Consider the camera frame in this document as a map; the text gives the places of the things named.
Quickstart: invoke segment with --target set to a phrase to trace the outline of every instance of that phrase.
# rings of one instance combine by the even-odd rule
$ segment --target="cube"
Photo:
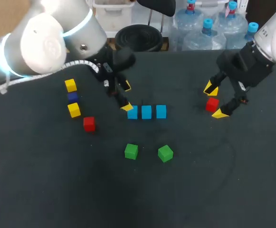
[[[165,145],[158,150],[158,156],[165,163],[173,158],[174,152],[168,145]]]
[[[95,118],[94,117],[85,117],[83,120],[83,126],[86,132],[95,131]]]
[[[206,110],[214,113],[217,111],[218,105],[219,105],[219,100],[211,97],[206,103]]]
[[[150,105],[142,106],[142,119],[150,120],[152,118],[152,107]]]
[[[127,144],[125,149],[125,158],[136,159],[138,155],[138,146],[133,144]]]
[[[79,105],[77,103],[69,104],[68,109],[72,118],[75,118],[81,115]]]
[[[138,106],[133,105],[133,109],[127,112],[127,118],[129,120],[137,120],[138,119]]]
[[[69,93],[76,91],[76,83],[74,79],[66,80],[65,85]]]
[[[157,105],[157,119],[166,119],[166,105]]]
[[[67,97],[69,104],[79,103],[79,96],[77,95],[77,92],[68,93]]]

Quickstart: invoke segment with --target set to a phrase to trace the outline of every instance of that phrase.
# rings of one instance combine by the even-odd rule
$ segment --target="blue cube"
[[[166,119],[166,105],[157,105],[157,119]]]
[[[142,106],[142,119],[150,120],[152,118],[152,107],[150,105]]]
[[[129,120],[137,120],[138,119],[138,106],[133,105],[133,109],[127,112],[127,118]]]
[[[79,96],[77,92],[72,92],[67,94],[69,104],[79,103]]]

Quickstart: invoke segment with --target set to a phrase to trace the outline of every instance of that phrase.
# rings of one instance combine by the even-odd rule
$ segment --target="green cube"
[[[170,149],[168,145],[166,145],[158,150],[158,156],[159,158],[161,158],[162,162],[167,162],[173,158],[174,152]]]
[[[133,144],[127,144],[125,149],[125,158],[136,159],[138,155],[138,146]]]

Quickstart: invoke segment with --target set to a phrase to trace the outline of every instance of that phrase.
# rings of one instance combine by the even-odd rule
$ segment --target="dark table surface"
[[[136,55],[127,96],[167,105],[166,120],[129,121],[86,66],[0,94],[0,228],[276,228],[276,68],[249,105],[218,120],[203,93],[218,54]],[[225,80],[220,104],[232,95]],[[94,135],[85,116],[96,117]],[[137,160],[124,158],[127,143],[139,146]],[[174,158],[162,163],[166,144]]]

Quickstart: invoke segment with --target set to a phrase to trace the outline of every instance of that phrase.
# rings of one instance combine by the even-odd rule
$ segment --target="white cable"
[[[5,94],[5,93],[7,92],[7,88],[8,88],[8,86],[9,86],[9,82],[10,82],[10,72],[5,73],[5,75],[6,75],[5,88],[2,89],[2,90],[0,91],[1,94]]]
[[[90,66],[96,73],[99,73],[99,68],[96,66],[96,64],[94,64],[92,62],[89,62],[89,61],[86,61],[86,60],[76,60],[76,61],[66,63],[62,66],[62,68],[60,70],[66,69],[68,67],[76,66],[76,65]],[[16,79],[16,80],[13,80],[13,81],[9,82],[9,86],[16,85],[16,84],[19,84],[19,83],[22,83],[22,82],[28,82],[28,81],[33,81],[33,80],[36,80],[36,79],[44,78],[44,77],[47,77],[47,76],[52,75],[54,73],[46,74],[46,75],[36,75],[36,76],[30,76],[30,77],[24,77],[24,78]],[[4,83],[4,84],[0,85],[0,91],[6,88],[7,83]]]

